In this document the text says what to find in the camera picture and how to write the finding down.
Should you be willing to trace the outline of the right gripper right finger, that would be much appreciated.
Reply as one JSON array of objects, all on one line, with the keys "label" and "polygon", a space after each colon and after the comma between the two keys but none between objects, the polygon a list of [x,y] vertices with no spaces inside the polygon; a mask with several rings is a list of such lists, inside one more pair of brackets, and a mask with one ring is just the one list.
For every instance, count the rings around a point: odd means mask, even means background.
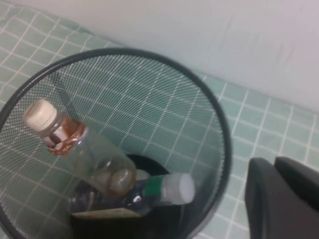
[{"label": "right gripper right finger", "polygon": [[274,167],[294,193],[311,207],[319,206],[319,173],[288,157],[276,157]]}]

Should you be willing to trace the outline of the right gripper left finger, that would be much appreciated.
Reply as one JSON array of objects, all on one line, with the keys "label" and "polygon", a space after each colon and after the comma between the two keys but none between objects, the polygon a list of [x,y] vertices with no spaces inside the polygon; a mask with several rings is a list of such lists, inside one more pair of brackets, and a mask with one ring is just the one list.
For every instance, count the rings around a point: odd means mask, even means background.
[{"label": "right gripper left finger", "polygon": [[319,237],[319,207],[300,199],[266,159],[249,162],[245,206],[252,239]]}]

